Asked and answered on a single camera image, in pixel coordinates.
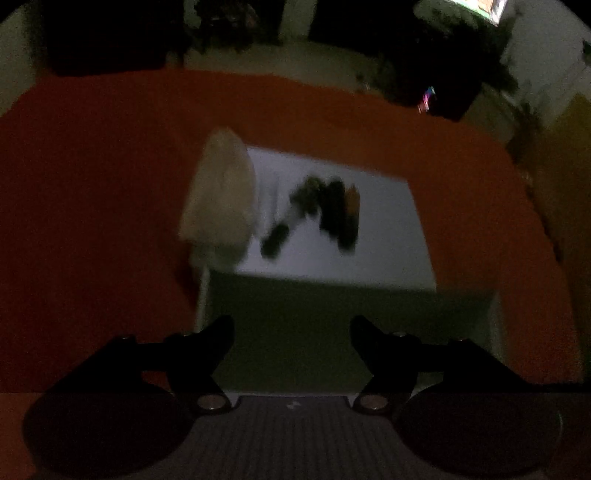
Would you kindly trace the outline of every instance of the dark furniture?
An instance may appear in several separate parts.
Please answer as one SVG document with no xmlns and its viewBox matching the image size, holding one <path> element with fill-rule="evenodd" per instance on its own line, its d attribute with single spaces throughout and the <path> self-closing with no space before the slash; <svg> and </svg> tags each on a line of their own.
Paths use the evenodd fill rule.
<svg viewBox="0 0 591 480">
<path fill-rule="evenodd" d="M 414 21 L 418 0 L 319 0 L 308 38 L 365 55 L 381 53 L 393 33 Z"/>
<path fill-rule="evenodd" d="M 49 66 L 59 75 L 163 67 L 166 52 L 184 53 L 183 0 L 45 0 Z"/>
</svg>

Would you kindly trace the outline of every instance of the wall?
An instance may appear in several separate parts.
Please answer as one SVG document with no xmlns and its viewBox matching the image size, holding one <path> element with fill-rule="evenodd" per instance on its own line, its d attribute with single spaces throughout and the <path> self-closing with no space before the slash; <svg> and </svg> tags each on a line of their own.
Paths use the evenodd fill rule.
<svg viewBox="0 0 591 480">
<path fill-rule="evenodd" d="M 285 0 L 280 38 L 306 38 L 315 13 L 316 0 Z"/>
<path fill-rule="evenodd" d="M 195 12 L 196 0 L 183 0 L 184 4 L 184 22 L 191 28 L 199 28 L 201 19 Z"/>
<path fill-rule="evenodd" d="M 0 115 L 35 83 L 26 8 L 19 7 L 0 24 Z"/>
<path fill-rule="evenodd" d="M 521 159 L 538 212 L 561 256 L 591 378 L 591 102 L 576 95 Z"/>
<path fill-rule="evenodd" d="M 591 28 L 557 0 L 509 1 L 506 14 L 511 15 L 516 5 L 523 13 L 506 52 L 511 73 L 519 81 L 518 96 L 534 98 L 540 90 L 547 93 L 544 120 L 549 123 L 575 93 L 591 98 L 591 69 L 581 73 L 582 64 L 572 68 L 580 59 L 582 39 L 591 41 Z"/>
</svg>

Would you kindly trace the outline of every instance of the black circular pad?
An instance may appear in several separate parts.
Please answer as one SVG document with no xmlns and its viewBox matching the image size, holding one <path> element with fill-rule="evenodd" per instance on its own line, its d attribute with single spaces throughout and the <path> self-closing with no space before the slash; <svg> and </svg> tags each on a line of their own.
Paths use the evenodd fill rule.
<svg viewBox="0 0 591 480">
<path fill-rule="evenodd" d="M 125 475 L 174 451 L 193 425 L 177 400 L 142 383 L 134 393 L 47 393 L 23 435 L 36 464 L 71 478 Z"/>
<path fill-rule="evenodd" d="M 435 385 L 411 398 L 396 429 L 411 450 L 442 470 L 499 478 L 548 462 L 561 420 L 540 395 L 450 393 Z"/>
</svg>

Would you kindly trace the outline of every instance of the screen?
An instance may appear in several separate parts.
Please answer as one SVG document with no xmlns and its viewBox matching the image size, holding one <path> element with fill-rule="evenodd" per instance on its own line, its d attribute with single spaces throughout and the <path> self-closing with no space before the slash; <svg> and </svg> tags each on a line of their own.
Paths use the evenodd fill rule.
<svg viewBox="0 0 591 480">
<path fill-rule="evenodd" d="M 498 25 L 507 0 L 449 0 L 466 7 L 474 13 L 486 18 L 493 25 Z"/>
</svg>

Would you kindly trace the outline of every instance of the tiled floor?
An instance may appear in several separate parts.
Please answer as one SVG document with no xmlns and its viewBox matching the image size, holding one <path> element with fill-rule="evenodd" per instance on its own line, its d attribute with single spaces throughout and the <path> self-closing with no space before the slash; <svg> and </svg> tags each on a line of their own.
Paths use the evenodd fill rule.
<svg viewBox="0 0 591 480">
<path fill-rule="evenodd" d="M 370 79 L 378 68 L 378 60 L 343 48 L 291 40 L 282 46 L 255 44 L 241 53 L 233 49 L 211 48 L 201 55 L 190 50 L 185 56 L 185 68 L 274 74 L 311 85 L 354 92 L 361 87 L 356 76 L 362 74 Z"/>
</svg>

